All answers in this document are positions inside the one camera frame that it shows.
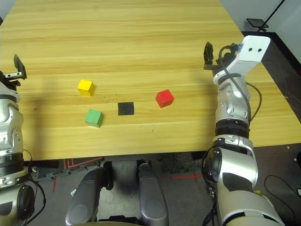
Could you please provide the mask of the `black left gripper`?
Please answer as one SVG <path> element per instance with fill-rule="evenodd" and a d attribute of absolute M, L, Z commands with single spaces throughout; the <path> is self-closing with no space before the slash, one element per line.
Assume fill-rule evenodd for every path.
<path fill-rule="evenodd" d="M 9 89 L 16 89 L 21 86 L 19 79 L 26 79 L 25 66 L 17 54 L 14 55 L 14 65 L 18 72 L 11 74 L 0 72 L 0 81 Z"/>

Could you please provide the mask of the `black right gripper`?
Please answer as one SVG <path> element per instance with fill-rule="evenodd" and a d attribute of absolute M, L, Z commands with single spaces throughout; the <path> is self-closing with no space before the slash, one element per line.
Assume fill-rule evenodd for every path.
<path fill-rule="evenodd" d="M 218 73 L 223 70 L 223 66 L 228 66 L 234 60 L 234 54 L 226 52 L 222 59 L 214 60 L 213 46 L 210 42 L 207 42 L 203 52 L 204 56 L 204 70 L 210 70 L 214 73 Z"/>

